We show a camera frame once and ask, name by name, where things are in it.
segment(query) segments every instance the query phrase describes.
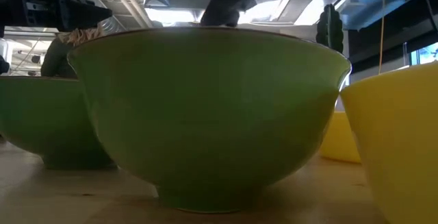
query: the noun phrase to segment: yellow bowl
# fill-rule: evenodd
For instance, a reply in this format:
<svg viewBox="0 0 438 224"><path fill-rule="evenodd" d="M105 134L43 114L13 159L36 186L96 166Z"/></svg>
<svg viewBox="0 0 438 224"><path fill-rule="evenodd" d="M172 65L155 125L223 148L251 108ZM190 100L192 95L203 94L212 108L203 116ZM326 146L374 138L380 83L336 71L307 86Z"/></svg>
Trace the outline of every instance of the yellow bowl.
<svg viewBox="0 0 438 224"><path fill-rule="evenodd" d="M328 125L320 154L328 159L360 163L356 142L345 112L335 112Z"/></svg>
<svg viewBox="0 0 438 224"><path fill-rule="evenodd" d="M365 79L341 96L388 221L438 223L438 63Z"/></svg>

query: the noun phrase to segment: yellow cord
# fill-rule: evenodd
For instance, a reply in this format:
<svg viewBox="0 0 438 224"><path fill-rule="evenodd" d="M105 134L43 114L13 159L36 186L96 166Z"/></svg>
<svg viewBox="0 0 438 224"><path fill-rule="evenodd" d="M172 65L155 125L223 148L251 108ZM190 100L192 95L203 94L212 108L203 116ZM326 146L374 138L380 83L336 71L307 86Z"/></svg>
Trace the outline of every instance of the yellow cord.
<svg viewBox="0 0 438 224"><path fill-rule="evenodd" d="M382 61L383 61L383 36L385 35L385 6L386 0L383 0L382 5L382 30L381 30L381 51L380 51L380 61L378 64L378 74L382 71Z"/></svg>

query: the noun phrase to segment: dark jacket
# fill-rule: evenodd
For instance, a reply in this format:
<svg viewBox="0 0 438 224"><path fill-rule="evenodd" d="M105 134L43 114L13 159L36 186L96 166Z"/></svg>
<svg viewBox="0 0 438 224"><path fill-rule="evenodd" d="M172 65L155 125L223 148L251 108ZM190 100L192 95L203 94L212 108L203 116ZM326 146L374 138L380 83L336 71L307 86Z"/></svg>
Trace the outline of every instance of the dark jacket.
<svg viewBox="0 0 438 224"><path fill-rule="evenodd" d="M67 54L72 48L73 45L65 44L59 38L53 40L42 63L41 76L77 78L75 70L67 61Z"/></svg>
<svg viewBox="0 0 438 224"><path fill-rule="evenodd" d="M9 63L7 63L3 56L0 55L0 74L7 73L9 71L9 67Z"/></svg>

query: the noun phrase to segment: green bowl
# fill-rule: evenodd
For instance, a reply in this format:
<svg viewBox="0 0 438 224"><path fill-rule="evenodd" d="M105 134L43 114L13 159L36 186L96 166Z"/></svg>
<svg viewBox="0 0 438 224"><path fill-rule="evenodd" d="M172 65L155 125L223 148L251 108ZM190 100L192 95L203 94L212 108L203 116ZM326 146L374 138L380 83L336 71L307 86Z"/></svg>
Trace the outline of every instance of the green bowl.
<svg viewBox="0 0 438 224"><path fill-rule="evenodd" d="M317 150L350 71L289 36L225 28L129 32L70 63L105 150L170 207L238 210Z"/></svg>
<svg viewBox="0 0 438 224"><path fill-rule="evenodd" d="M114 165L91 126L77 80L0 77L0 134L48 169Z"/></svg>

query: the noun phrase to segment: bowl rim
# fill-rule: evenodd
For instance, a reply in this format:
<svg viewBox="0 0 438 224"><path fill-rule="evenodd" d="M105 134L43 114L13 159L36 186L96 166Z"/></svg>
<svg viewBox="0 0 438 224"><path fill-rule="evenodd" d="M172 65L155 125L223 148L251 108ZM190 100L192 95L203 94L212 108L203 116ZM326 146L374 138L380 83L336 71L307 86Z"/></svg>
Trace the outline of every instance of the bowl rim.
<svg viewBox="0 0 438 224"><path fill-rule="evenodd" d="M66 81L66 82L79 82L78 79L66 78L66 77L43 77L43 76L0 76L0 81L2 79L39 79L39 80L55 80L55 81Z"/></svg>
<svg viewBox="0 0 438 224"><path fill-rule="evenodd" d="M328 51L332 51L333 53L336 53L339 56L343 57L343 59L350 64L350 72L351 72L351 68L352 68L350 60L348 60L348 58L344 54L342 54L334 49L331 49L325 45L317 43L317 42L312 42L310 40L305 40L302 38L298 38L296 36L285 35L285 34L280 34L280 33L276 33L276 32L266 32L266 31L260 31L260 30L255 30L255 29L243 29L243 28L231 28L231 27L209 27L209 26L206 26L206 27L159 27L159 28L146 28L146 29L137 29L137 30L131 30L131 31L126 31L126 32L114 33L114 34L110 34L107 36L101 36L99 38L89 40L87 42L84 42L80 45L73 47L73 49L71 49L70 52L68 53L67 58L70 59L69 56L70 56L70 54L72 54L72 52L74 52L82 47L85 47L92 42L106 40L108 38L113 38L113 37L117 37L117 36L124 36L126 34L136 34L136 33L144 33L144 32L161 32L161 31L171 31L171 30L179 30L179 31L183 31L183 30L199 30L199 31L205 30L205 31L208 31L208 30L211 30L211 31L246 32L246 33L266 34L266 35L271 35L271 36L278 36L278 37L294 39L297 41L313 44L317 47L320 47L322 49L326 49Z"/></svg>

